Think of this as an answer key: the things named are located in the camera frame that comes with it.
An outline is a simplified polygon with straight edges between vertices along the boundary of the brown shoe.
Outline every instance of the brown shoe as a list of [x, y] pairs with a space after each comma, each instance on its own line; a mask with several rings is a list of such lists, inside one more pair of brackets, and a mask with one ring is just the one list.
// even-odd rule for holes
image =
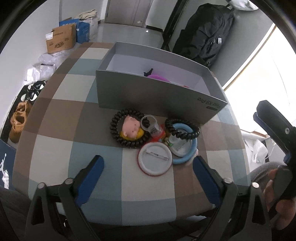
[[20, 102], [17, 105], [17, 109], [10, 119], [12, 128], [9, 133], [9, 139], [13, 143], [19, 142], [20, 134], [22, 133], [22, 130], [24, 129], [24, 126], [27, 122], [27, 117], [30, 113], [31, 108], [32, 105], [28, 101]]

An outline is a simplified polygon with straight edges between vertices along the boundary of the human hand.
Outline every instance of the human hand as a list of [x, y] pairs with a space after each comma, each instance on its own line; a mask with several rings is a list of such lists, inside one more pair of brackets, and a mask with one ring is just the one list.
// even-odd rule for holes
[[[271, 170], [269, 172], [269, 178], [271, 179], [265, 190], [263, 191], [263, 196], [265, 197], [267, 210], [269, 211], [272, 207], [272, 201], [274, 199], [274, 189], [273, 189], [273, 179], [276, 176], [277, 169]], [[280, 200], [276, 205], [276, 211], [280, 214], [280, 217], [275, 221], [275, 228], [278, 230], [286, 228], [296, 213], [296, 203], [293, 200]]]

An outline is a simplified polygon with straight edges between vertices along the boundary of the doorway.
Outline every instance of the doorway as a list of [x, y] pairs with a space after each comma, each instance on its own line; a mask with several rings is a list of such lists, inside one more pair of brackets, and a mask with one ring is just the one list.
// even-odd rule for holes
[[105, 23], [145, 27], [153, 0], [109, 0]]

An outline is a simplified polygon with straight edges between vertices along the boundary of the checkered tablecloth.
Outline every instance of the checkered tablecloth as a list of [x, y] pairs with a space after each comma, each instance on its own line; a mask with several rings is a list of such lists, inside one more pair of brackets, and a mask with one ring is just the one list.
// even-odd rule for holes
[[[112, 139], [110, 120], [117, 110], [100, 108], [96, 70], [113, 44], [84, 43], [56, 70], [37, 98], [17, 148], [13, 185], [33, 197], [37, 184], [61, 184], [75, 177], [94, 155], [104, 171], [82, 210], [89, 221], [146, 225], [197, 215], [212, 208], [192, 164], [173, 165], [159, 177], [138, 167], [139, 150]], [[158, 117], [164, 123], [164, 117]], [[248, 184], [248, 161], [231, 107], [201, 126], [199, 154], [222, 177]]]

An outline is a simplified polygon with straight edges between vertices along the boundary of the pink toy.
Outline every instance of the pink toy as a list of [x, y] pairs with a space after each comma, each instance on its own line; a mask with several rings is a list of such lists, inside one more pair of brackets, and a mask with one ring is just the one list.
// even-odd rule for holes
[[167, 80], [166, 78], [160, 76], [160, 75], [157, 75], [157, 74], [151, 74], [148, 76], [148, 78], [152, 78], [152, 79], [157, 79], [157, 80], [161, 80], [161, 81], [165, 81], [165, 82], [169, 82], [169, 80]]
[[131, 116], [127, 116], [124, 119], [122, 125], [122, 132], [125, 137], [135, 139], [140, 129], [140, 122]]

